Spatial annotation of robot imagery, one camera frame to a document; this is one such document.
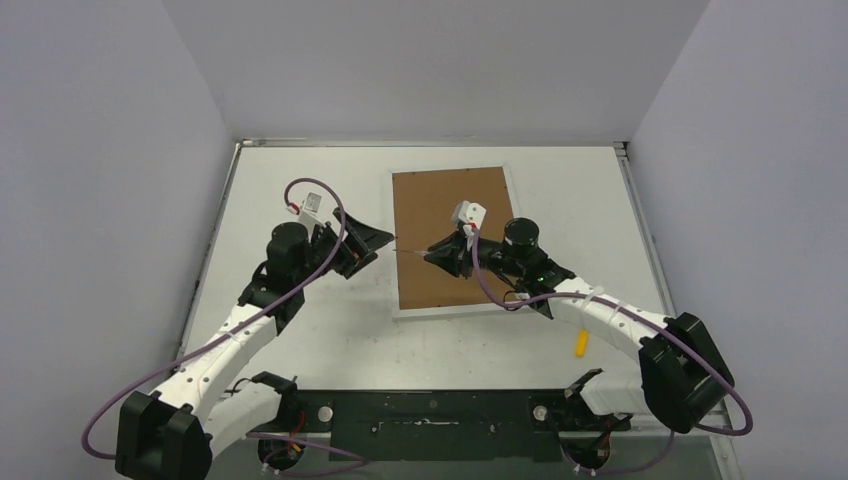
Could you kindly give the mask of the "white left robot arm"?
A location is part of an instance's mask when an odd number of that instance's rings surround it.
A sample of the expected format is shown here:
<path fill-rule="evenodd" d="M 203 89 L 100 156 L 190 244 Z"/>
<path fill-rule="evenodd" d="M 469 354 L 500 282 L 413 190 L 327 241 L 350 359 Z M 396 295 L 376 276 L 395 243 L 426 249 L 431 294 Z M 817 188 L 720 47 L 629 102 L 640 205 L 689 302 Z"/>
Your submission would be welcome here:
<path fill-rule="evenodd" d="M 115 469 L 131 479 L 203 479 L 214 458 L 254 428 L 295 430 L 305 421 L 294 381 L 261 372 L 227 396 L 250 360 L 279 336 L 305 303 L 303 283 L 335 272 L 351 278 L 378 257 L 393 234 L 340 211 L 341 232 L 303 212 L 276 226 L 266 259 L 226 321 L 195 357 L 151 393 L 120 408 Z"/>

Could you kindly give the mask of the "clear handle screwdriver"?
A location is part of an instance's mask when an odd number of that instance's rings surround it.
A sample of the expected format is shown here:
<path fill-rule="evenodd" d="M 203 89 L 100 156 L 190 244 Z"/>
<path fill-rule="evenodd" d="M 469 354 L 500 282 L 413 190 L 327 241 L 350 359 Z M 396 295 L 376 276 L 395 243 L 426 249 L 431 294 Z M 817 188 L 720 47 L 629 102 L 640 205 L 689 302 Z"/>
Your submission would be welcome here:
<path fill-rule="evenodd" d="M 411 254 L 411 255 L 422 257 L 422 258 L 426 257 L 429 253 L 426 250 L 412 250 L 412 249 L 399 249 L 399 248 L 395 248 L 395 249 L 393 249 L 393 251 L 398 253 L 398 254 Z"/>

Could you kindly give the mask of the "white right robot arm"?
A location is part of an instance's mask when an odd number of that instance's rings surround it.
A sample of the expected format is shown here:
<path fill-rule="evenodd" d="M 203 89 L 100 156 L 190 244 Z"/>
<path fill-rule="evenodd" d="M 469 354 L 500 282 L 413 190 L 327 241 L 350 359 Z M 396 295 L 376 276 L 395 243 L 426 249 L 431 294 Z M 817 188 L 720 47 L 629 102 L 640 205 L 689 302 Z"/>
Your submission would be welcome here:
<path fill-rule="evenodd" d="M 593 427 L 605 415 L 651 414 L 676 433 L 694 429 L 718 435 L 750 432 L 751 412 L 740 429 L 705 424 L 725 396 L 740 398 L 735 380 L 706 325 L 697 316 L 645 311 L 592 286 L 557 264 L 538 244 L 538 225 L 516 218 L 502 240 L 485 239 L 475 225 L 454 233 L 424 255 L 454 277 L 474 277 L 487 297 L 505 310 L 528 307 L 572 324 L 633 359 L 639 374 L 589 373 L 565 402 L 568 421 Z"/>

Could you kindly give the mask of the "white picture frame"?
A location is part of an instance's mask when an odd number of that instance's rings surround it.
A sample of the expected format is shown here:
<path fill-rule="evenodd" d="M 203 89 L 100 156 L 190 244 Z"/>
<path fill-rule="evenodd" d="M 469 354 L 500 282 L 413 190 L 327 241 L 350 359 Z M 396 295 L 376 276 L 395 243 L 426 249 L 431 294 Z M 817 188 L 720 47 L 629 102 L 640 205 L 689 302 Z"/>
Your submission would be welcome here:
<path fill-rule="evenodd" d="M 463 200 L 487 209 L 482 231 L 494 241 L 501 241 L 504 225 L 521 214 L 512 172 L 504 163 L 429 170 L 394 167 L 386 179 L 395 248 L 426 250 L 452 234 L 451 216 Z M 502 311 L 476 280 L 453 277 L 422 257 L 395 252 L 393 268 L 393 316 L 398 319 L 448 319 Z"/>

